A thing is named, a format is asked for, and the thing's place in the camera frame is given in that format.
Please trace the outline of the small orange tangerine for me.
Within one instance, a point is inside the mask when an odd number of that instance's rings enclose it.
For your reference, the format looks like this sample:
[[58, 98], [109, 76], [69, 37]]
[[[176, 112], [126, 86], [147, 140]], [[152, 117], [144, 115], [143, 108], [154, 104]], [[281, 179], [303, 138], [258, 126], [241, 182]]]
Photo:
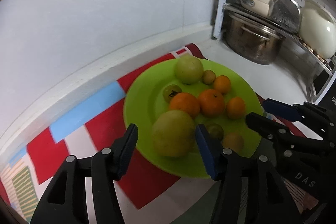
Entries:
[[230, 119], [240, 119], [245, 115], [245, 102], [240, 97], [231, 98], [226, 106], [226, 113]]

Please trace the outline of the small green round fruit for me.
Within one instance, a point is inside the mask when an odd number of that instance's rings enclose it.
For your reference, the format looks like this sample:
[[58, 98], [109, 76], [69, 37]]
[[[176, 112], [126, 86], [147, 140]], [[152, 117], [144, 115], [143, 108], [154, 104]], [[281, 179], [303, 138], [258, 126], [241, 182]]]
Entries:
[[209, 136], [212, 139], [222, 140], [224, 137], [224, 130], [221, 125], [217, 123], [210, 123], [206, 125], [206, 129], [209, 133]]

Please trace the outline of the large orange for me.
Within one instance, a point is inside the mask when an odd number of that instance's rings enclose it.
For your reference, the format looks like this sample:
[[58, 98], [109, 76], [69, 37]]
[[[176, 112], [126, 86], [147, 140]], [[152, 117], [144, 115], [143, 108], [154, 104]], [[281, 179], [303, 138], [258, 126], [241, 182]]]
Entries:
[[225, 110], [223, 95], [215, 89], [207, 89], [198, 95], [201, 113], [209, 118], [222, 115]]

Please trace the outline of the small orange kumquat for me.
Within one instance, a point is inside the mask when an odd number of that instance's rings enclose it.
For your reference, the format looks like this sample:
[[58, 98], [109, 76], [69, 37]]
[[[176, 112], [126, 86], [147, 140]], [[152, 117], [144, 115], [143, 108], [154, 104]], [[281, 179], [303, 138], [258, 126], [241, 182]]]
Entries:
[[227, 76], [218, 76], [214, 80], [213, 88], [221, 94], [227, 94], [231, 91], [231, 81]]

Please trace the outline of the brown kiwi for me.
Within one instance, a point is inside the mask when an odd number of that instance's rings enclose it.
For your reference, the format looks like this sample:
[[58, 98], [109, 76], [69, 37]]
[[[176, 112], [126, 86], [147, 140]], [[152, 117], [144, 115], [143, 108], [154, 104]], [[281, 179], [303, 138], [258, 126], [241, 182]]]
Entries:
[[237, 133], [228, 133], [222, 140], [222, 146], [223, 148], [229, 148], [236, 153], [240, 153], [244, 147], [244, 139]]
[[211, 85], [216, 79], [216, 74], [212, 70], [206, 70], [203, 72], [202, 81], [206, 85]]

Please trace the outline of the large yellow-green pear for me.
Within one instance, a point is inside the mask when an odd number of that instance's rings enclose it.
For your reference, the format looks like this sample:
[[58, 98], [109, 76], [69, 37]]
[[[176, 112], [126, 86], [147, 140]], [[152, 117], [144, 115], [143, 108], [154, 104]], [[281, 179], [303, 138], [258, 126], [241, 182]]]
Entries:
[[182, 110], [169, 110], [161, 114], [152, 127], [154, 150], [165, 157], [184, 157], [195, 143], [195, 124]]

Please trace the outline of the large green apple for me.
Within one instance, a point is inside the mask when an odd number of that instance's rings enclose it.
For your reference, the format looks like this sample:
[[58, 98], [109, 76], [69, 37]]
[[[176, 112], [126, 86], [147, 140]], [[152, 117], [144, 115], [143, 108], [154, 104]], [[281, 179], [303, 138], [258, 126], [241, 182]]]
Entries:
[[201, 80], [204, 69], [202, 62], [195, 56], [184, 55], [174, 67], [175, 77], [183, 84], [195, 84]]

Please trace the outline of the small dark green fruit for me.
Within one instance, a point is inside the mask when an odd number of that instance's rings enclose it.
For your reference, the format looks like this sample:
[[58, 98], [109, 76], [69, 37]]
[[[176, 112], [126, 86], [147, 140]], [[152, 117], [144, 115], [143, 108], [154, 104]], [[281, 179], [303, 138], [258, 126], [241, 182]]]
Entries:
[[169, 103], [182, 89], [178, 85], [169, 85], [163, 90], [163, 99]]

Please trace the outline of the white metal kitchen rack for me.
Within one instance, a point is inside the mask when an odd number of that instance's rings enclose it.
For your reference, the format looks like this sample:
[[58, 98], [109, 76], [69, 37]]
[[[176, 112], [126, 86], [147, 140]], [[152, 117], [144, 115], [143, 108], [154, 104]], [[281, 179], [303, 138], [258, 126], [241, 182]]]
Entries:
[[297, 57], [300, 61], [296, 62], [299, 69], [304, 64], [309, 64], [312, 71], [308, 76], [307, 94], [311, 102], [319, 103], [326, 97], [330, 88], [333, 87], [335, 81], [335, 60], [323, 59], [307, 44], [303, 42], [297, 35], [286, 32], [284, 28], [273, 23], [269, 19], [264, 19], [260, 15], [239, 5], [240, 0], [218, 0], [217, 14], [215, 17], [213, 37], [218, 40], [224, 39], [225, 27], [224, 17], [228, 12], [236, 13], [263, 27], [268, 27], [276, 33], [287, 39], [286, 48], [290, 52], [290, 57]]

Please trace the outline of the black knife block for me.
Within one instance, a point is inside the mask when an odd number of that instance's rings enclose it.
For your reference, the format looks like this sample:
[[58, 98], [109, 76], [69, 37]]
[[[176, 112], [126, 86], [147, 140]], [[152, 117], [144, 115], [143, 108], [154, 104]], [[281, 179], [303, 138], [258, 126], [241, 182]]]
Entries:
[[336, 79], [335, 79], [335, 56], [329, 62], [333, 69], [333, 75], [329, 75], [326, 71], [322, 71], [314, 80], [314, 87], [317, 93], [315, 104], [323, 108], [335, 111], [335, 94], [336, 94]]

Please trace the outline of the stainless steel stock pot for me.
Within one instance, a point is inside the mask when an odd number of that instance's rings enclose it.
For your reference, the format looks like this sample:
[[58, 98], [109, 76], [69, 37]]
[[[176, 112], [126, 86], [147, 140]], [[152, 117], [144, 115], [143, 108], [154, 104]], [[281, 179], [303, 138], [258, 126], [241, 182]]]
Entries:
[[275, 61], [285, 40], [275, 30], [232, 11], [224, 15], [223, 27], [223, 39], [233, 51], [262, 65]]

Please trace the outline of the white ceramic pot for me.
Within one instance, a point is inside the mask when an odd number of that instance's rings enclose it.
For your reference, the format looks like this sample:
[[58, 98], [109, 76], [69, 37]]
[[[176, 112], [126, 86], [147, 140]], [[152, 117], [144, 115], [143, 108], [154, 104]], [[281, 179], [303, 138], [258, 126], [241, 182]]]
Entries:
[[300, 9], [299, 37], [323, 59], [335, 54], [335, 17], [320, 4], [305, 0]]

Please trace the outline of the steel skimmer ladle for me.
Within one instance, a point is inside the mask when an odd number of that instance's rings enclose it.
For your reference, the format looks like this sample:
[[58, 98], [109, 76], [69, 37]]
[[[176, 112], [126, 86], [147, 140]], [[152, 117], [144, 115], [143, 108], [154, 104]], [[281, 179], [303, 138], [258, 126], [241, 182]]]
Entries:
[[291, 33], [297, 32], [301, 23], [300, 8], [295, 0], [270, 0], [268, 16]]

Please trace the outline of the lime green plate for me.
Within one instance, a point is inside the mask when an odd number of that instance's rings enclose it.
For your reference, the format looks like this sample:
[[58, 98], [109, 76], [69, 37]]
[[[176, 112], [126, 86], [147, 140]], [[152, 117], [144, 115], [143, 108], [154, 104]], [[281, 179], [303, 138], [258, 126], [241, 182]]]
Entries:
[[[237, 73], [213, 61], [202, 59], [205, 70], [212, 70], [216, 75], [227, 76], [231, 81], [231, 91], [224, 96], [225, 101], [240, 97], [245, 103], [246, 113], [263, 114], [257, 95], [248, 83]], [[145, 70], [130, 86], [123, 106], [123, 118], [126, 125], [134, 123], [138, 127], [137, 149], [141, 155], [153, 165], [167, 173], [190, 178], [207, 178], [198, 146], [185, 157], [171, 158], [158, 155], [151, 138], [154, 122], [168, 110], [168, 103], [163, 99], [165, 87], [176, 84], [183, 92], [198, 96], [208, 86], [199, 81], [193, 85], [185, 85], [175, 77], [176, 59], [167, 60]]]

